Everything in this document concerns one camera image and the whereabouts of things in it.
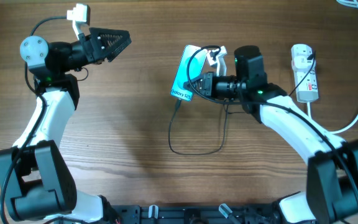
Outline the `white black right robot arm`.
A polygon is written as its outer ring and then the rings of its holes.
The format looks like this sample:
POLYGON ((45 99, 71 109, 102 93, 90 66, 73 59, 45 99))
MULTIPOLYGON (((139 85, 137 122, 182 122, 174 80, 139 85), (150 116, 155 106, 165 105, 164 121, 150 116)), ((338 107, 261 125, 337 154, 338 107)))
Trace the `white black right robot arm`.
POLYGON ((259 123, 278 133, 307 166, 306 189, 278 201, 284 223, 334 223, 358 215, 358 140, 330 133, 300 110, 278 85, 268 82, 258 47, 234 52, 236 73, 203 73, 210 60, 223 67, 223 48, 209 45, 185 56, 182 87, 221 105, 240 105, 259 123))

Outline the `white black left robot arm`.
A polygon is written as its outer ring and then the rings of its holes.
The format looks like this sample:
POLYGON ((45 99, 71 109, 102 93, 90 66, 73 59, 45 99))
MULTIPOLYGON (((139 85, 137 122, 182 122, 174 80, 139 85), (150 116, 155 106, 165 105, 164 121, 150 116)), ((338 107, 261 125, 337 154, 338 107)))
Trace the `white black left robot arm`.
POLYGON ((30 35, 20 46, 35 78, 36 108, 20 138, 0 150, 0 217, 3 223, 119 223, 102 196, 79 191, 59 146, 80 91, 75 72, 114 60, 131 43, 126 30, 91 28, 76 42, 48 42, 30 35))

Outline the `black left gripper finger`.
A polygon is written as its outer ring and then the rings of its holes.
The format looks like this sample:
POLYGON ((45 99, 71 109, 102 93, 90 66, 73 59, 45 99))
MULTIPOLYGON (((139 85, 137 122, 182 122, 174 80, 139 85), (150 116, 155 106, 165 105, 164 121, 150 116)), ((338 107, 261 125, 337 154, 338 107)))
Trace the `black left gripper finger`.
POLYGON ((90 41, 94 48, 93 56, 96 59, 107 59, 115 47, 129 38, 127 30, 102 29, 91 27, 90 41))
POLYGON ((108 62, 112 62, 126 47, 128 47, 131 44, 131 42, 132 42, 131 39, 128 38, 123 43, 115 47, 113 51, 107 56, 108 62))

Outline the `Galaxy S25 smartphone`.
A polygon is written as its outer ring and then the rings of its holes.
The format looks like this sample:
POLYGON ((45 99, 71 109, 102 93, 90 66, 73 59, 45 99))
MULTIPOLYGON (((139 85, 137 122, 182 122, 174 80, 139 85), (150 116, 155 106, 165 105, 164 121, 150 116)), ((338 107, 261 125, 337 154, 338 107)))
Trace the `Galaxy S25 smartphone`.
MULTIPOLYGON (((193 93, 185 88, 185 82, 188 81, 187 66, 190 57, 199 50, 200 47, 194 45, 186 45, 181 56, 180 64, 178 66, 177 74, 175 76, 170 94, 180 100, 191 101, 193 93)), ((204 49, 197 53, 190 63, 189 77, 196 78, 201 74, 203 65, 206 60, 207 50, 204 49)))

